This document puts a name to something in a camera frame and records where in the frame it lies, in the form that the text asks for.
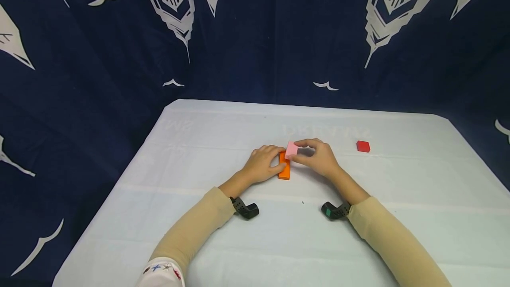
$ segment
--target red square block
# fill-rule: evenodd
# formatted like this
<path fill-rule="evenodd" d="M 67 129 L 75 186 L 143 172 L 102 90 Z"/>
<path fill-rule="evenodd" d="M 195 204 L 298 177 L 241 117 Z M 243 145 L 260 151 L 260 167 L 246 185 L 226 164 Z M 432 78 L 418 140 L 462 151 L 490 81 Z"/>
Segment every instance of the red square block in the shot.
<path fill-rule="evenodd" d="M 356 146 L 358 147 L 358 152 L 370 152 L 370 144 L 367 141 L 358 141 L 356 142 Z"/>

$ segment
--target beige sleeve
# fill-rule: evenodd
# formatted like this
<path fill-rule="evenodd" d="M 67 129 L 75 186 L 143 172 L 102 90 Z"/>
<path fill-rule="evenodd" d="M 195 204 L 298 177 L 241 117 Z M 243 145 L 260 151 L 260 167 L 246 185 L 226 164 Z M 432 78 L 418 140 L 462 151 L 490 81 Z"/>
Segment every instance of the beige sleeve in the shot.
<path fill-rule="evenodd" d="M 452 286 L 416 237 L 374 197 L 352 206 L 348 218 L 400 286 Z"/>
<path fill-rule="evenodd" d="M 168 230 L 152 253 L 151 260 L 169 257 L 175 260 L 186 275 L 188 265 L 198 250 L 235 211 L 230 198 L 213 187 Z"/>

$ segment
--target black wristband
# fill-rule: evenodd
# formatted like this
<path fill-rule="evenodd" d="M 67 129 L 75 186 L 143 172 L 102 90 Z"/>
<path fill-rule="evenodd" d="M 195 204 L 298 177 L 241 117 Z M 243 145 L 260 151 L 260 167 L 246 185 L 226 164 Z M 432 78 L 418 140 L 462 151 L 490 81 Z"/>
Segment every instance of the black wristband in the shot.
<path fill-rule="evenodd" d="M 338 220 L 349 215 L 350 204 L 345 202 L 339 207 L 335 207 L 332 203 L 326 202 L 321 208 L 322 213 L 330 220 Z"/>
<path fill-rule="evenodd" d="M 255 203 L 246 206 L 244 205 L 244 202 L 241 199 L 241 197 L 238 197 L 236 199 L 230 197 L 230 200 L 232 201 L 232 204 L 234 205 L 234 208 L 239 213 L 239 215 L 241 215 L 247 220 L 252 219 L 253 217 L 259 214 L 259 207 L 256 206 Z"/>

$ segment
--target orange rectangular block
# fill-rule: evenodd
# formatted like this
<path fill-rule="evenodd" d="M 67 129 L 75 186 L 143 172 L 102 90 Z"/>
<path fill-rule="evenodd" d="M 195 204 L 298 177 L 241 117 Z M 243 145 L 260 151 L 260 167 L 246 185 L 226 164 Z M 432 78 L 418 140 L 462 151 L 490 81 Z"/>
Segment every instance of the orange rectangular block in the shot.
<path fill-rule="evenodd" d="M 290 161 L 285 159 L 285 152 L 280 152 L 280 164 L 281 163 L 287 163 L 287 166 L 278 174 L 278 179 L 290 180 Z"/>

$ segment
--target pink cube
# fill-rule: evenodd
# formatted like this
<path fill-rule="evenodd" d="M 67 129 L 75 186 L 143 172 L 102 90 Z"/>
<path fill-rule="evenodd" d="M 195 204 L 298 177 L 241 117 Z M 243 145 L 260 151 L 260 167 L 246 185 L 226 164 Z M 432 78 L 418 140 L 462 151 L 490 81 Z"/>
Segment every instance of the pink cube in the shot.
<path fill-rule="evenodd" d="M 298 153 L 298 146 L 294 144 L 294 142 L 289 141 L 287 144 L 287 150 L 285 151 L 285 159 L 290 159 L 291 155 L 296 155 Z"/>

